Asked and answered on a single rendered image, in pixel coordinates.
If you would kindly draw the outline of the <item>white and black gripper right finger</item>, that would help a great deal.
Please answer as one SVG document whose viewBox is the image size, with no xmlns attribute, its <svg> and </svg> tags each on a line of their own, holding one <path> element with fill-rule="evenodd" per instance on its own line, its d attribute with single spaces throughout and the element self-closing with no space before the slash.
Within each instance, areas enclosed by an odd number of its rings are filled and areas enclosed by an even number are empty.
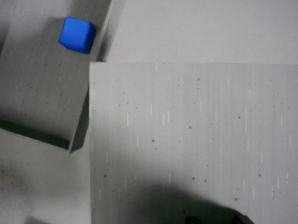
<svg viewBox="0 0 298 224">
<path fill-rule="evenodd" d="M 232 219 L 232 224 L 254 224 L 247 215 L 236 216 Z"/>
</svg>

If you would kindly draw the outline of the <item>blue block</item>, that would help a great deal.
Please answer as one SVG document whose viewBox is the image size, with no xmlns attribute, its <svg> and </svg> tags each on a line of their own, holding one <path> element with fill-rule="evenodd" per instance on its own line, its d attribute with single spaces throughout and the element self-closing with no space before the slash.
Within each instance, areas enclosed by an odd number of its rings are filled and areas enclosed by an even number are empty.
<svg viewBox="0 0 298 224">
<path fill-rule="evenodd" d="M 89 54 L 95 38 L 93 25 L 84 20 L 66 17 L 58 42 L 66 49 Z"/>
</svg>

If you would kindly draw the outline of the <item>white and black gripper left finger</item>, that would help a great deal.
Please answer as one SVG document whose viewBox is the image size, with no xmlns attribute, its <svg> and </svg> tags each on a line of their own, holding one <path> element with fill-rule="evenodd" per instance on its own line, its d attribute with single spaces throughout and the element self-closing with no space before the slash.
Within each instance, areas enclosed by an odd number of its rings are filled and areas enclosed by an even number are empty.
<svg viewBox="0 0 298 224">
<path fill-rule="evenodd" d="M 196 217 L 186 217 L 185 224 L 202 224 L 200 219 Z"/>
</svg>

